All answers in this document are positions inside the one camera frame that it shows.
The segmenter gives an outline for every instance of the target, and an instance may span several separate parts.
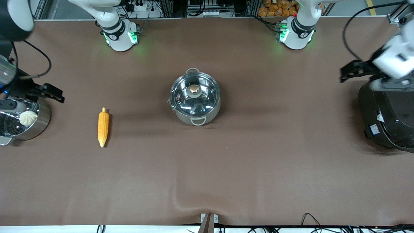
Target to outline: metal clamp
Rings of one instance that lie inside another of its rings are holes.
[[[216,214],[201,214],[201,220],[198,233],[214,233],[214,223],[219,223],[219,217]]]

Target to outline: label sticker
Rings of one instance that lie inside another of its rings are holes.
[[[370,125],[369,128],[371,129],[372,135],[376,135],[380,133],[377,124]]]

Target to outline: pot handle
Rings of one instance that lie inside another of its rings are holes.
[[[196,124],[196,123],[194,123],[194,121],[198,121],[198,120],[204,120],[204,121],[203,121],[203,123],[201,123],[201,124]],[[192,123],[193,125],[195,125],[195,126],[202,126],[204,123],[206,123],[206,120],[207,120],[207,117],[206,117],[206,116],[199,117],[199,118],[190,118],[191,123]]]
[[[175,108],[173,108],[173,106],[171,106],[171,100],[170,99],[168,99],[167,100],[167,103],[168,103],[168,105],[170,105],[170,107],[171,107],[171,110],[173,111],[173,113],[175,113]]]
[[[0,136],[0,146],[7,146],[10,142],[12,142],[14,138],[9,137],[1,137]]]
[[[200,72],[197,68],[190,68],[190,69],[188,69],[185,73],[187,74],[190,70],[196,70],[197,72]]]

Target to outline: cooking pot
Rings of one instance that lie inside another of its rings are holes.
[[[27,110],[37,113],[37,119],[31,126],[23,126],[18,117],[21,112],[5,112],[0,114],[0,146],[7,146],[13,140],[26,141],[37,137],[49,124],[51,110],[42,99],[37,102],[26,100]]]
[[[190,68],[173,83],[168,103],[181,121],[202,126],[220,110],[220,88],[212,76]]]

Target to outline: black cable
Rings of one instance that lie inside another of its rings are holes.
[[[269,22],[269,21],[265,21],[261,17],[257,17],[255,15],[247,15],[247,17],[253,17],[253,18],[259,20],[260,22],[262,22],[272,32],[279,32],[279,33],[282,32],[282,31],[275,30],[275,29],[273,29],[273,28],[271,28],[269,26],[269,25],[276,26],[276,23],[272,23],[272,22]]]
[[[124,12],[125,12],[125,15],[126,15],[127,19],[129,19],[129,15],[128,15],[127,10],[125,9],[125,7],[123,5],[121,5],[121,7],[122,7],[122,9],[124,9]]]
[[[250,233],[250,232],[252,232],[252,231],[253,231],[254,233],[257,233],[257,232],[255,231],[255,229],[256,229],[256,228],[252,228],[252,229],[251,229],[250,231],[248,231],[247,233]]]
[[[392,229],[392,230],[389,230],[389,231],[385,231],[384,233],[394,233],[394,232],[400,232],[400,231],[402,231],[402,232],[405,232],[405,231],[414,232],[414,229],[411,229],[411,228],[398,228],[398,229]]]
[[[275,227],[265,226],[263,229],[265,229],[265,233],[266,231],[268,231],[269,233],[279,233],[279,230],[281,228],[276,229]]]
[[[347,39],[345,37],[347,28],[349,26],[349,24],[351,23],[351,21],[359,14],[361,14],[364,11],[367,10],[371,10],[371,9],[375,9],[375,8],[380,8],[380,7],[389,7],[389,6],[395,6],[395,5],[401,5],[401,4],[405,4],[407,3],[407,1],[402,1],[402,2],[395,2],[395,3],[387,3],[387,4],[382,4],[382,5],[377,5],[377,6],[372,6],[372,7],[367,7],[365,9],[362,9],[360,11],[358,11],[356,14],[354,14],[349,20],[348,22],[345,24],[344,30],[342,31],[342,41],[344,42],[345,48],[348,50],[348,52],[350,54],[352,54],[356,59],[362,61],[362,59],[354,52],[352,51],[352,49],[349,47]]]
[[[240,13],[237,13],[237,14],[246,14],[246,11],[247,11],[247,9],[246,9],[246,10],[244,10],[244,11],[242,11],[242,12],[240,12]]]
[[[99,25],[99,23],[98,23],[98,21],[97,21],[97,20],[95,20],[95,26],[97,26],[97,27],[101,27],[101,26]],[[104,31],[103,31],[103,30],[101,30],[101,31],[99,32],[99,34],[101,34],[102,36],[104,35],[103,33],[104,33]]]
[[[155,0],[153,0],[152,1],[152,3],[154,3],[155,2],[155,5],[157,5],[157,7],[159,7],[159,9],[162,11],[162,12],[164,12],[164,14],[166,15],[166,16],[168,16],[168,17],[172,17],[172,13],[170,13],[170,12],[166,12],[164,9],[162,9],[162,7],[161,7],[161,5],[160,5],[160,3],[159,2],[157,2],[157,1],[155,1]]]
[[[373,229],[371,229],[371,228],[369,228],[369,227],[367,227],[367,229],[368,229],[370,232],[372,232],[372,233],[377,233],[376,231],[374,231]]]
[[[48,60],[48,62],[49,62],[49,67],[48,67],[48,69],[45,71],[45,72],[43,72],[43,73],[41,73],[41,74],[38,74],[38,75],[36,75],[37,77],[41,77],[41,76],[43,76],[43,75],[45,75],[45,74],[47,74],[47,73],[49,73],[49,71],[52,69],[52,61],[50,60],[50,58],[42,51],[42,50],[40,50],[40,49],[38,49],[36,46],[34,46],[33,44],[31,44],[30,42],[27,42],[26,40],[24,40],[23,41],[24,43],[26,43],[26,44],[28,44],[28,45],[30,45],[32,48],[34,48],[35,50],[37,50],[39,53],[41,53],[47,60]]]
[[[317,232],[317,231],[319,231],[319,230],[330,231],[330,232],[333,232],[333,233],[343,233],[343,232],[334,231],[334,230],[331,230],[331,229],[328,229],[328,228],[320,228],[320,229],[315,229],[315,230],[311,231],[310,233],[314,233],[314,232]]]
[[[17,57],[17,50],[16,46],[14,46],[14,42],[11,42],[13,46],[14,56],[16,57],[16,68],[19,68],[19,58]]]
[[[201,15],[204,12],[205,9],[206,9],[206,2],[205,2],[205,0],[202,0],[202,2],[200,3],[200,9],[198,10],[198,13],[195,14],[195,15],[192,15],[190,13],[187,13],[187,15],[193,16],[193,17],[194,16],[199,16],[199,15]]]
[[[313,220],[319,225],[319,228],[320,228],[320,233],[322,233],[322,226],[320,225],[320,223],[319,223],[319,221],[318,220],[316,220],[316,218],[312,215],[312,214],[310,214],[310,213],[305,213],[303,216],[302,216],[302,221],[301,221],[301,226],[303,226],[303,223],[305,222],[305,219],[306,219],[306,217],[307,216],[310,216],[310,217],[312,217],[313,218]]]
[[[101,227],[101,225],[98,226],[98,229],[96,230],[96,233],[99,233],[99,228],[100,227]],[[105,233],[105,229],[106,229],[106,225],[103,225],[101,233]]]

